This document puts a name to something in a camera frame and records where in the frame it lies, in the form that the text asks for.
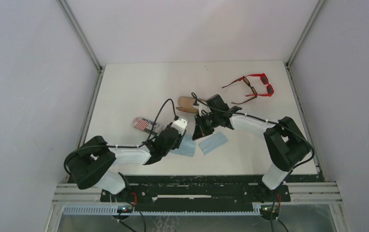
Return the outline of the light blue cleaning cloth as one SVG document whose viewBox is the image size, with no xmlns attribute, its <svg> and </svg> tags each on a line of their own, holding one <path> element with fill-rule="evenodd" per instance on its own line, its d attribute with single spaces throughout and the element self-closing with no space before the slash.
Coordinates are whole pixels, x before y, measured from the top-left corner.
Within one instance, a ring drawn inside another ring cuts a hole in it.
<svg viewBox="0 0 369 232">
<path fill-rule="evenodd" d="M 196 143 L 192 140 L 191 135 L 186 134 L 183 137 L 179 148 L 171 150 L 170 153 L 186 157 L 193 157 L 195 155 L 195 151 Z"/>
</svg>

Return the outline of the brown striped glasses case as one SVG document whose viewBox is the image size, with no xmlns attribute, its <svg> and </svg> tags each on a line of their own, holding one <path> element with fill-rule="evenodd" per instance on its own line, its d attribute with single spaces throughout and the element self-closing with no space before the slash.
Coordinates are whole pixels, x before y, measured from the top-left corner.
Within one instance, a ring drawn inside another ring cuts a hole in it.
<svg viewBox="0 0 369 232">
<path fill-rule="evenodd" d="M 199 113 L 198 101 L 191 97 L 179 97 L 177 101 L 176 109 L 186 113 Z"/>
</svg>

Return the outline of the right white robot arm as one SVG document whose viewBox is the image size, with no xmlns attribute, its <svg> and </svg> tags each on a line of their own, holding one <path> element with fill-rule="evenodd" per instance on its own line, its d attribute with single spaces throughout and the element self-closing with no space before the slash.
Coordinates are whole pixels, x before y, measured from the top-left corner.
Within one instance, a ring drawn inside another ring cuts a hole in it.
<svg viewBox="0 0 369 232">
<path fill-rule="evenodd" d="M 305 159 L 308 153 L 315 154 L 311 143 L 288 116 L 271 121 L 245 113 L 241 107 L 229 107 L 218 94 L 206 101 L 195 93 L 191 96 L 199 110 L 195 115 L 194 141 L 213 134 L 217 127 L 246 131 L 263 138 L 272 162 L 262 177 L 262 184 L 268 190 L 276 190 L 297 167 L 309 162 L 310 159 Z"/>
</svg>

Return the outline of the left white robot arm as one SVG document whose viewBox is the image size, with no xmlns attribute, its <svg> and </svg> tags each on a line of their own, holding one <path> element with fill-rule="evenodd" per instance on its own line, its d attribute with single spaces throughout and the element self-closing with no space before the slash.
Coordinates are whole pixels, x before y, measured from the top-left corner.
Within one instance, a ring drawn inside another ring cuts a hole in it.
<svg viewBox="0 0 369 232">
<path fill-rule="evenodd" d="M 110 168 L 159 162 L 170 151 L 179 148 L 185 134 L 185 129 L 167 126 L 160 134 L 134 148 L 110 145 L 102 136 L 95 136 L 66 156 L 64 170 L 76 182 L 78 189 L 99 188 L 117 197 L 127 197 L 131 189 L 127 178 Z"/>
</svg>

